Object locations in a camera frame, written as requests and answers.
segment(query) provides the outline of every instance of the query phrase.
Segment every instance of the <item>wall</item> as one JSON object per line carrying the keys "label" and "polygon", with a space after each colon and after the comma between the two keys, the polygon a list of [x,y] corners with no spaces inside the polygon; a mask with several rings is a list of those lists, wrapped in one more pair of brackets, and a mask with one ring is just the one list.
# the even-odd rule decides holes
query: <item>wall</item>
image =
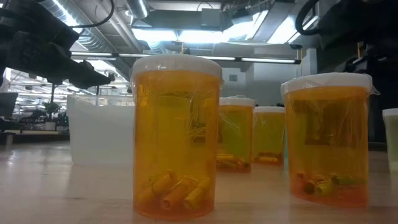
{"label": "wall", "polygon": [[298,65],[254,63],[247,72],[247,96],[259,106],[283,103],[280,85],[297,76]]}
{"label": "wall", "polygon": [[[229,80],[229,75],[238,75],[238,80],[236,82],[231,82]],[[223,80],[224,85],[221,89],[220,96],[238,96],[246,95],[246,73],[241,72],[239,68],[223,68]]]}
{"label": "wall", "polygon": [[[244,95],[255,99],[259,106],[283,103],[280,86],[293,78],[317,73],[317,51],[308,49],[301,65],[253,63],[248,70],[223,68],[224,87],[221,96]],[[237,82],[230,82],[229,75],[238,75]]]}
{"label": "wall", "polygon": [[306,56],[302,59],[297,76],[314,75],[318,73],[317,50],[307,49]]}

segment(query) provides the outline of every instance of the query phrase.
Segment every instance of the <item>white lid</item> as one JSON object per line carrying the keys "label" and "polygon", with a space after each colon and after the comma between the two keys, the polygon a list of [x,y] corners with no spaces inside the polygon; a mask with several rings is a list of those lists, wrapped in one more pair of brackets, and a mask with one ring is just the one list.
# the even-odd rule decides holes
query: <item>white lid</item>
{"label": "white lid", "polygon": [[398,115],[398,108],[383,110],[383,116],[397,116],[397,115]]}
{"label": "white lid", "polygon": [[160,54],[140,58],[132,66],[132,75],[157,70],[189,70],[223,78],[221,67],[214,61],[184,54]]}
{"label": "white lid", "polygon": [[254,107],[256,101],[250,98],[240,97],[220,97],[220,106],[236,105],[236,106],[250,106]]}
{"label": "white lid", "polygon": [[257,106],[254,108],[255,113],[285,113],[285,108],[281,106]]}
{"label": "white lid", "polygon": [[358,73],[324,73],[318,75],[308,75],[305,77],[294,78],[280,86],[282,95],[304,88],[315,88],[320,86],[361,86],[372,90],[372,77],[367,74]]}

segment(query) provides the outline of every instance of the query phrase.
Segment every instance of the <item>ceiling light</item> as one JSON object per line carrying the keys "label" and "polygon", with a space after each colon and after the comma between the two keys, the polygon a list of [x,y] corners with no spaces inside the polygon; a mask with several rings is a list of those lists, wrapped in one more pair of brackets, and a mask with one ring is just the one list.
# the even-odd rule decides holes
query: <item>ceiling light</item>
{"label": "ceiling light", "polygon": [[[314,16],[311,20],[309,20],[306,25],[303,27],[304,29],[308,29],[316,20],[318,16]],[[284,44],[288,41],[292,42],[293,37],[296,36],[297,30],[295,28],[294,18],[292,16],[288,16],[283,23],[275,30],[272,37],[267,41],[268,44]]]}
{"label": "ceiling light", "polygon": [[209,59],[209,60],[214,60],[214,59],[215,60],[230,60],[230,61],[235,60],[234,57],[216,57],[216,56],[198,56],[198,57]]}
{"label": "ceiling light", "polygon": [[72,52],[72,56],[112,57],[112,53]]}
{"label": "ceiling light", "polygon": [[79,88],[76,88],[76,87],[74,87],[74,86],[68,86],[68,87],[67,87],[67,90],[75,91],[75,92],[79,92],[79,91],[80,91]]}
{"label": "ceiling light", "polygon": [[252,29],[248,32],[248,34],[246,35],[246,40],[249,40],[251,38],[254,37],[254,35],[257,33],[257,31],[259,30],[262,22],[264,22],[264,19],[266,19],[266,16],[268,14],[268,10],[262,11],[262,12],[258,12],[255,15],[253,15],[253,20],[255,21]]}
{"label": "ceiling light", "polygon": [[[310,28],[310,26],[318,19],[318,16],[314,16],[311,20],[309,20],[308,23],[306,23],[303,26],[303,29],[306,30],[308,28]],[[292,43],[293,41],[295,41],[301,34],[299,32],[296,32],[296,34],[294,34],[294,36],[292,38],[290,38],[287,42],[288,43]]]}
{"label": "ceiling light", "polygon": [[292,16],[288,16],[281,25],[275,30],[274,34],[267,41],[268,44],[284,44],[294,34],[296,29],[294,27],[294,19]]}
{"label": "ceiling light", "polygon": [[138,40],[150,42],[177,40],[173,30],[132,29],[132,32]]}
{"label": "ceiling light", "polygon": [[250,30],[251,27],[253,26],[254,22],[241,22],[239,24],[235,24],[231,26],[230,28],[224,30],[223,35],[225,35],[226,38],[233,39],[241,36],[246,36],[246,31]]}
{"label": "ceiling light", "polygon": [[87,60],[88,63],[90,63],[95,70],[97,71],[114,71],[116,72],[116,69],[111,66],[110,64],[104,62],[103,60]]}
{"label": "ceiling light", "polygon": [[119,54],[120,57],[137,57],[137,58],[141,58],[141,57],[147,57],[147,56],[151,56],[151,54]]}
{"label": "ceiling light", "polygon": [[291,59],[274,59],[274,58],[242,58],[242,62],[265,62],[265,63],[296,63]]}
{"label": "ceiling light", "polygon": [[179,41],[186,43],[220,43],[227,42],[228,38],[223,35],[221,31],[207,31],[207,30],[185,30],[182,31]]}

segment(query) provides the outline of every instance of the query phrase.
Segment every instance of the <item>translucent container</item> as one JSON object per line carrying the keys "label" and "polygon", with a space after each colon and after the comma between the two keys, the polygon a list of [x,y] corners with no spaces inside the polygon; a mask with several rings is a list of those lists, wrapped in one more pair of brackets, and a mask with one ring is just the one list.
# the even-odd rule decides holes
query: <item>translucent container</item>
{"label": "translucent container", "polygon": [[326,73],[281,86],[290,191],[341,207],[368,204],[368,96],[372,78]]}
{"label": "translucent container", "polygon": [[398,172],[398,108],[383,110],[390,172]]}
{"label": "translucent container", "polygon": [[217,170],[251,171],[253,108],[249,98],[220,98],[220,125]]}
{"label": "translucent container", "polygon": [[214,209],[221,67],[190,55],[135,62],[134,209],[183,220]]}
{"label": "translucent container", "polygon": [[67,115],[74,164],[132,167],[132,97],[69,95]]}
{"label": "translucent container", "polygon": [[253,162],[284,165],[285,108],[258,106],[254,116]]}

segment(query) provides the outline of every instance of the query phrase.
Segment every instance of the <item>workbench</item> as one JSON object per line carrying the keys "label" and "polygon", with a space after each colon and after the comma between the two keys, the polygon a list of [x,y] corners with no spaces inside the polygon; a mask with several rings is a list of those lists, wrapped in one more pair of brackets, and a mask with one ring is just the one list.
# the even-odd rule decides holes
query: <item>workbench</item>
{"label": "workbench", "polygon": [[[215,210],[176,223],[398,223],[387,154],[369,152],[369,170],[369,207],[338,208],[294,197],[286,170],[254,164],[250,174],[218,174]],[[133,212],[131,167],[74,166],[69,142],[52,142],[1,148],[0,223],[163,222]]]}

